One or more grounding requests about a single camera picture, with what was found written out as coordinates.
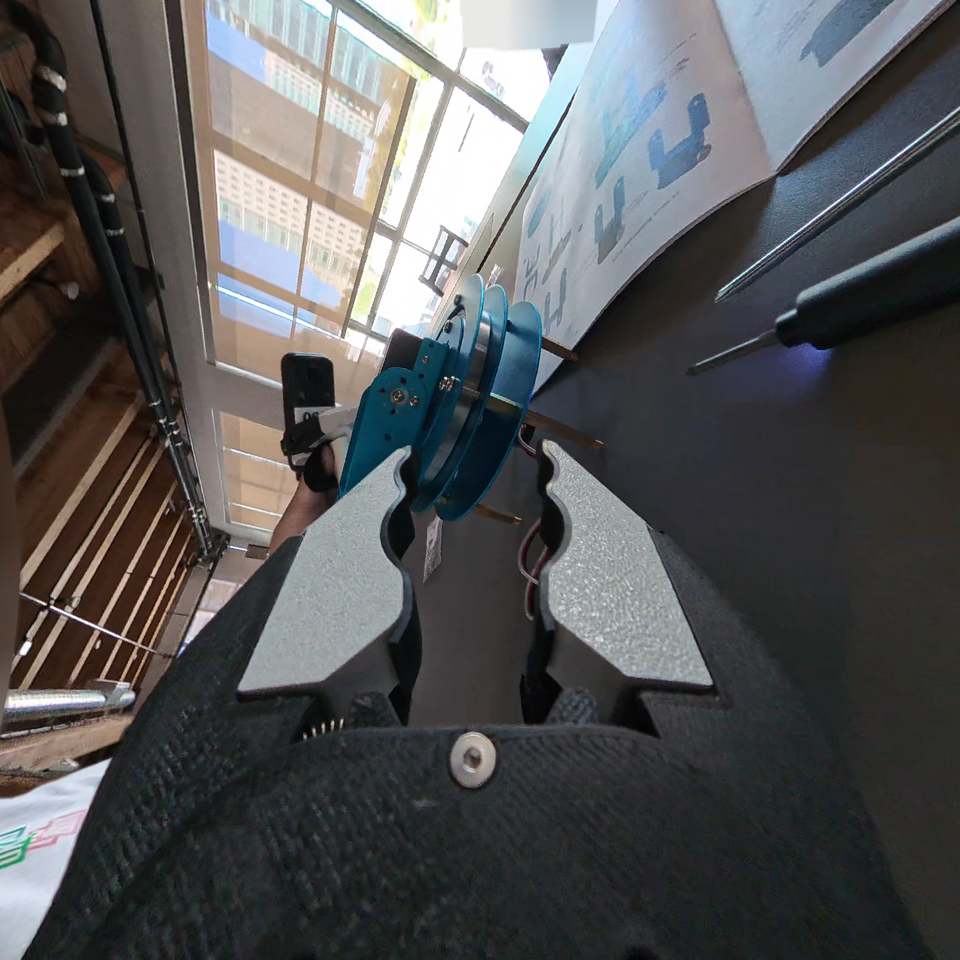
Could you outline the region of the thin metal rod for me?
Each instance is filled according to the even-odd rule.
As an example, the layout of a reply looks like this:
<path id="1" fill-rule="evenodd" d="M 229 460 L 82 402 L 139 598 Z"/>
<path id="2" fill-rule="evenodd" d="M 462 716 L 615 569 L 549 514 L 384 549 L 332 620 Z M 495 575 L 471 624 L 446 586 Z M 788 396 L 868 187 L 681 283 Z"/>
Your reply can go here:
<path id="1" fill-rule="evenodd" d="M 767 275 L 799 249 L 824 234 L 834 224 L 924 161 L 938 147 L 957 137 L 958 133 L 959 107 L 955 106 L 928 130 L 886 159 L 828 206 L 766 251 L 748 268 L 726 282 L 716 292 L 714 303 L 719 304 L 728 300 Z"/>

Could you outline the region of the large window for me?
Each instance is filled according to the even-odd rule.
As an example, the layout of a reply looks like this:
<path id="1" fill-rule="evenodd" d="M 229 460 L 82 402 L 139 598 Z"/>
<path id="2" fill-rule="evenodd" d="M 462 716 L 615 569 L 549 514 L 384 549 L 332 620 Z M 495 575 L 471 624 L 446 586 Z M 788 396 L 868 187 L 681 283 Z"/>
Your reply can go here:
<path id="1" fill-rule="evenodd" d="M 389 335 L 442 299 L 440 225 L 488 209 L 551 80 L 543 53 L 464 43 L 461 2 L 181 2 L 202 223 L 214 517 L 265 544 L 296 486 L 284 354 L 332 361 L 357 402 Z"/>

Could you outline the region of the instruction sheet with blue print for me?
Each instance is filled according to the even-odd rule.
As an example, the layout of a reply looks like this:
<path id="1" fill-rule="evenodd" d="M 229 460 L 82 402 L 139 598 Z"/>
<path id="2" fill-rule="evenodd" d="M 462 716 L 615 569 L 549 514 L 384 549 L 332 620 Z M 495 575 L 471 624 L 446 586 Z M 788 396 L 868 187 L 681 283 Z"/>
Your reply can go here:
<path id="1" fill-rule="evenodd" d="M 639 272 L 769 173 L 718 2 L 618 2 L 524 211 L 514 298 L 572 350 Z"/>

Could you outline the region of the black metal tie rod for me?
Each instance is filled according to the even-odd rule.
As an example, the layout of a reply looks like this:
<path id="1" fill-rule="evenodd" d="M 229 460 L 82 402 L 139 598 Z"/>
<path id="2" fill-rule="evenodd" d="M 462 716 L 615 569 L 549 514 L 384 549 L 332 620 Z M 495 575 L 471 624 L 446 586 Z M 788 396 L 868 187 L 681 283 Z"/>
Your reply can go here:
<path id="1" fill-rule="evenodd" d="M 69 610 L 63 606 L 59 606 L 52 599 L 42 599 L 37 596 L 34 596 L 24 590 L 19 591 L 19 598 L 21 600 L 27 601 L 32 606 L 39 608 L 42 614 L 46 615 L 55 615 L 57 618 L 66 619 L 72 623 L 78 624 L 84 628 L 89 629 L 92 633 L 97 636 L 105 636 L 111 639 L 114 639 L 116 642 L 126 644 L 131 646 L 139 651 L 145 652 L 153 656 L 159 656 L 167 661 L 174 661 L 177 658 L 176 654 L 164 653 L 158 648 L 153 646 L 148 646 L 145 643 L 135 641 L 127 637 L 124 633 L 111 630 L 104 624 L 98 623 L 96 621 L 91 621 L 88 618 L 79 616 L 76 612 Z"/>

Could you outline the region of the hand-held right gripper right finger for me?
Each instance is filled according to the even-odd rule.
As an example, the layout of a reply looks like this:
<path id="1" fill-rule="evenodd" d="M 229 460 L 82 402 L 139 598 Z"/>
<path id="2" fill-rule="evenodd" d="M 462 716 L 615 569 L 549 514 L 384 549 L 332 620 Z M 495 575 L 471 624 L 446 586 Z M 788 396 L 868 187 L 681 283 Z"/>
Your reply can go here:
<path id="1" fill-rule="evenodd" d="M 534 636 L 522 715 L 542 724 L 582 690 L 603 724 L 623 724 L 642 691 L 705 695 L 714 679 L 648 524 L 553 440 L 537 450 Z"/>

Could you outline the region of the instruction sheet with grey print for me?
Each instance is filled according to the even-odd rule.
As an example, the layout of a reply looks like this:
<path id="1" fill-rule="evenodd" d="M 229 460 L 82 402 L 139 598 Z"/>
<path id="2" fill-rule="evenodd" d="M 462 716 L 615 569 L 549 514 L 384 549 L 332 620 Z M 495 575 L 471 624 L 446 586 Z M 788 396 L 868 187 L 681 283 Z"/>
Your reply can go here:
<path id="1" fill-rule="evenodd" d="M 720 1 L 774 173 L 951 1 Z"/>

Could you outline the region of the black frame stand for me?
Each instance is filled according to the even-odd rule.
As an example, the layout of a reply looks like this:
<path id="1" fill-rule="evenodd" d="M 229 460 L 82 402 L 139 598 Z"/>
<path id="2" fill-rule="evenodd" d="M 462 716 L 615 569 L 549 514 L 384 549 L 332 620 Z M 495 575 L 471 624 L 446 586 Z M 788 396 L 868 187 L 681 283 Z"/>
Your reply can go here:
<path id="1" fill-rule="evenodd" d="M 441 224 L 426 254 L 425 265 L 418 276 L 419 283 L 434 296 L 444 296 L 469 246 L 470 240 L 461 232 Z"/>

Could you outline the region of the black electric screwdriver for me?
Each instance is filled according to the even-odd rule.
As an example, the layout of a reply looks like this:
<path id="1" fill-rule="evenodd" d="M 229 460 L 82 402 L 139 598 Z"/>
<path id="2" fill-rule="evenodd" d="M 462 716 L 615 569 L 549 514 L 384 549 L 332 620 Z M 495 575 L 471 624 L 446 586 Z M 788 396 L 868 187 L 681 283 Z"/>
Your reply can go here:
<path id="1" fill-rule="evenodd" d="M 709 370 L 771 346 L 825 352 L 959 300 L 959 219 L 930 229 L 800 292 L 771 328 L 690 366 Z"/>

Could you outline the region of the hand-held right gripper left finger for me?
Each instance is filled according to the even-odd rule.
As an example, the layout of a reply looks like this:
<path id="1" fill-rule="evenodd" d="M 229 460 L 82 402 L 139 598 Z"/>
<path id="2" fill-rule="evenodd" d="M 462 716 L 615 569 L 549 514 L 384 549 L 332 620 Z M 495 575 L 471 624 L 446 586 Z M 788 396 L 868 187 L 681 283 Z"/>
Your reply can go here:
<path id="1" fill-rule="evenodd" d="M 346 718 L 383 694 L 407 724 L 419 677 L 419 613 L 402 563 L 415 536 L 419 460 L 388 454 L 302 536 L 237 693 L 314 698 Z"/>

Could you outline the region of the person's left forearm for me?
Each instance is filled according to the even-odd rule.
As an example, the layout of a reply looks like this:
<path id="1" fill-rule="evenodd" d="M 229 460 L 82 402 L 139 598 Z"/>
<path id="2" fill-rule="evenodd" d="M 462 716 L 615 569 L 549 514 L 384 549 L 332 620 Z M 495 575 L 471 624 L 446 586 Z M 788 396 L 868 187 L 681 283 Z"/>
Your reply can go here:
<path id="1" fill-rule="evenodd" d="M 294 494 L 276 523 L 270 537 L 269 556 L 273 556 L 290 538 L 299 537 L 329 509 L 325 491 L 315 491 L 301 477 Z"/>

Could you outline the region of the black insulated pipes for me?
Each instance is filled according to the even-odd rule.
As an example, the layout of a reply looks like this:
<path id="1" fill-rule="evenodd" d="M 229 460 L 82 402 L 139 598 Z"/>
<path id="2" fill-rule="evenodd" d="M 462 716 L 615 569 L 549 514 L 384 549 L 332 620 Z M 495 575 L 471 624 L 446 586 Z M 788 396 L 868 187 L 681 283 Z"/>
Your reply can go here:
<path id="1" fill-rule="evenodd" d="M 169 453 L 194 530 L 198 558 L 209 560 L 216 554 L 217 542 L 152 336 L 146 300 L 114 188 L 100 162 L 78 145 L 70 122 L 64 49 L 42 18 L 22 2 L 2 2 L 2 22 L 24 34 L 33 47 L 30 89 L 34 111 L 121 323 L 145 400 Z"/>

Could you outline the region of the blue toy robot arm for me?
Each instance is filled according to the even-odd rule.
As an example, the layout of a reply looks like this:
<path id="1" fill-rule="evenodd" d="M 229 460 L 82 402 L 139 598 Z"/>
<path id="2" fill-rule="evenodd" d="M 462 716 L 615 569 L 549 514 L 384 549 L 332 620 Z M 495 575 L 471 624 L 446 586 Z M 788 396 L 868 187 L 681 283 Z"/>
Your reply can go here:
<path id="1" fill-rule="evenodd" d="M 384 366 L 365 390 L 339 477 L 341 498 L 385 460 L 409 450 L 416 513 L 448 522 L 474 510 L 501 471 L 522 426 L 601 449 L 600 440 L 529 411 L 542 359 L 542 319 L 530 302 L 509 305 L 498 285 L 467 278 L 435 337 L 412 358 Z"/>

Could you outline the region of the silver ventilation duct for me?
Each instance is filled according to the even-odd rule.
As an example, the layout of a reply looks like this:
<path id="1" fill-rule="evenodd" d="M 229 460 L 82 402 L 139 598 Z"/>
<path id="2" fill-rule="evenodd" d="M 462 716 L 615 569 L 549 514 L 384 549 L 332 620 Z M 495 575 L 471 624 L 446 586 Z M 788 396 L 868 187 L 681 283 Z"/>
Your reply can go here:
<path id="1" fill-rule="evenodd" d="M 122 712 L 137 702 L 130 683 L 95 678 L 77 688 L 24 688 L 6 693 L 2 729 L 18 725 L 41 726 L 61 718 Z"/>

